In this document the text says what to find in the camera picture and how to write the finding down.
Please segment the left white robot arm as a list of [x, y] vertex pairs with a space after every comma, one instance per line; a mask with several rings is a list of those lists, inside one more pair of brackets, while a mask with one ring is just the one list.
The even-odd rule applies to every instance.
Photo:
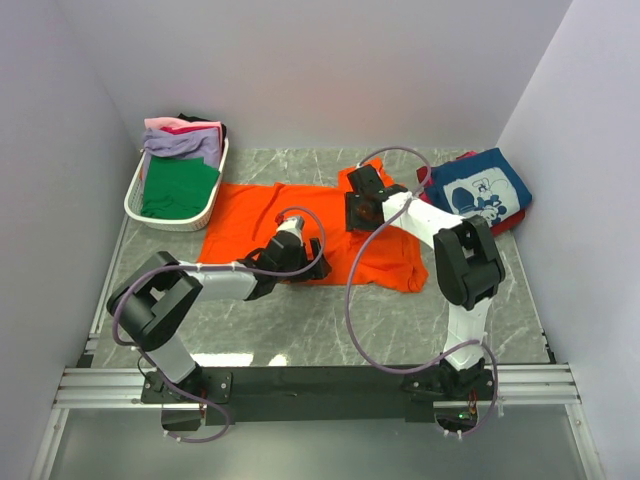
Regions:
[[199, 298], [209, 293], [213, 300], [253, 301], [279, 283], [323, 280], [331, 271], [318, 238], [306, 242], [287, 231], [222, 270], [198, 271], [159, 251], [112, 293], [107, 311], [165, 376], [166, 392], [186, 402], [208, 394], [202, 367], [178, 334]]

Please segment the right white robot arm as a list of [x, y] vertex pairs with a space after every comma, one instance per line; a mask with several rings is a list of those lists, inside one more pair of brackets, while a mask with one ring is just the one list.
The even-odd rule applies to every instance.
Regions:
[[346, 227], [376, 238], [395, 227], [431, 248], [436, 279], [447, 300], [443, 353], [424, 367], [402, 371], [408, 387], [434, 399], [465, 399], [496, 379], [485, 368], [485, 324], [505, 268], [487, 222], [480, 216], [445, 212], [401, 185], [384, 185], [371, 165], [348, 174]]

